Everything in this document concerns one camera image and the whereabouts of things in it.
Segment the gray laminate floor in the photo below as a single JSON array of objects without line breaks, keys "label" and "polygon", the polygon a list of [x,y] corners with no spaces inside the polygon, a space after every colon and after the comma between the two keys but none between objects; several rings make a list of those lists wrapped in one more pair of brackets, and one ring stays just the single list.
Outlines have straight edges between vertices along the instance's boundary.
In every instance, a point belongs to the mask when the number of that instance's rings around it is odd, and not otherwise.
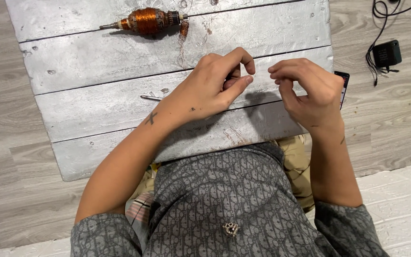
[{"label": "gray laminate floor", "polygon": [[[381,22],[371,18],[370,5],[331,1],[335,68],[351,74],[342,115],[357,176],[411,164],[411,11],[391,19],[379,41],[399,40],[401,71],[374,88],[364,54]],[[0,248],[68,237],[85,184],[60,178],[0,0]]]}]

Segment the hand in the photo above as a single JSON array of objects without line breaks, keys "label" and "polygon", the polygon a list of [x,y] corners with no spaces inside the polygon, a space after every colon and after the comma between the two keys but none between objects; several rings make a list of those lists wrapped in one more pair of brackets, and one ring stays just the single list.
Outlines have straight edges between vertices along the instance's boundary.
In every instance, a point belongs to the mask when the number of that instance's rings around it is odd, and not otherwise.
[{"label": "hand", "polygon": [[253,58],[241,47],[225,56],[203,56],[191,74],[157,108],[168,109],[181,118],[180,125],[225,111],[253,82],[250,75],[240,76],[240,63],[249,74],[255,74]]},{"label": "hand", "polygon": [[[268,69],[271,79],[279,85],[285,109],[291,117],[307,129],[312,137],[343,136],[340,115],[340,95],[343,79],[325,71],[305,59],[290,59],[276,63]],[[293,81],[307,92],[296,96]]]}]

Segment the black cable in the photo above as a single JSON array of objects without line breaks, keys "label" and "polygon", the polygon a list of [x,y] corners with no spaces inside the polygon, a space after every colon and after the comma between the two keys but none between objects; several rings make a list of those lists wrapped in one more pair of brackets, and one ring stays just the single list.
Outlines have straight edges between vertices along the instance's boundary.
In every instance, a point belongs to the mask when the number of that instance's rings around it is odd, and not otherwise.
[{"label": "black cable", "polygon": [[[383,4],[383,7],[385,8],[385,13],[382,13],[382,12],[380,12],[380,11],[377,9],[377,4]],[[402,11],[399,11],[399,12],[396,12],[396,10],[397,10],[397,8],[399,8],[399,5],[400,5],[400,4],[401,4],[401,0],[399,0],[399,1],[397,2],[396,8],[394,8],[394,10],[392,11],[392,13],[390,13],[390,14],[388,14],[388,6],[386,5],[385,2],[383,2],[383,1],[381,1],[381,0],[378,1],[378,2],[376,2],[376,0],[374,0],[374,3],[372,4],[372,15],[373,15],[375,18],[378,18],[378,19],[385,19],[385,20],[383,21],[383,25],[382,25],[382,27],[381,27],[380,33],[378,34],[378,36],[377,36],[377,38],[374,40],[374,42],[370,45],[370,47],[369,47],[369,49],[367,50],[367,53],[366,53],[366,63],[367,63],[367,66],[368,66],[370,72],[372,73],[372,76],[374,76],[374,74],[375,74],[374,86],[377,85],[378,73],[385,73],[385,74],[387,74],[387,73],[390,73],[390,72],[399,72],[399,71],[396,70],[396,69],[390,69],[390,67],[386,67],[386,69],[377,67],[377,66],[375,65],[374,61],[372,60],[372,58],[371,58],[371,56],[370,56],[370,53],[372,52],[372,49],[374,48],[375,43],[377,42],[377,40],[380,38],[381,34],[383,33],[383,30],[385,29],[385,26],[386,26],[386,22],[388,21],[388,17],[394,16],[394,15],[398,15],[398,14],[401,14],[401,13],[404,13],[404,12],[406,12],[406,11],[411,10],[411,7],[410,7],[410,8],[408,8],[408,9],[405,9],[405,10],[402,10]]]}]

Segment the table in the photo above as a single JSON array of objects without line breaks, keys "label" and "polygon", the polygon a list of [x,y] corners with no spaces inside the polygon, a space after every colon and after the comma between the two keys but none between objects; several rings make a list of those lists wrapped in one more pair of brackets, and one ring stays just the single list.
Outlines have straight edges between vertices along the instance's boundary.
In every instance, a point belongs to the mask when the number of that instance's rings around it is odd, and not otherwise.
[{"label": "table", "polygon": [[[306,57],[333,71],[329,3],[324,0],[99,1],[6,0],[31,88],[65,181],[89,177],[201,56],[237,46],[254,58],[254,82],[231,107],[175,131],[155,161],[304,133],[283,108],[267,68]],[[175,30],[152,37],[100,31],[136,8],[179,10],[190,30],[179,61]],[[299,86],[298,95],[305,94]]]}]

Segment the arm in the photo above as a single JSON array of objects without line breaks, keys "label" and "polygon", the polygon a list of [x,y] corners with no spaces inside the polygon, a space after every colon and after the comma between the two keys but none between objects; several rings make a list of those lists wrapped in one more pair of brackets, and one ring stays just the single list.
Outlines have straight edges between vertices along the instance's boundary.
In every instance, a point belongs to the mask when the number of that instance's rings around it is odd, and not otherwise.
[{"label": "arm", "polygon": [[[314,199],[342,206],[362,205],[340,115],[343,79],[307,59],[280,61],[269,73],[279,85],[288,113],[311,134]],[[296,96],[293,81],[299,82],[307,96]]]},{"label": "arm", "polygon": [[[96,168],[83,191],[75,223],[99,213],[124,213],[126,201],[164,139],[187,122],[226,110],[253,81],[250,75],[240,77],[240,63],[249,74],[255,73],[253,58],[242,48],[201,58],[185,81]],[[229,74],[232,79],[223,83]]]}]

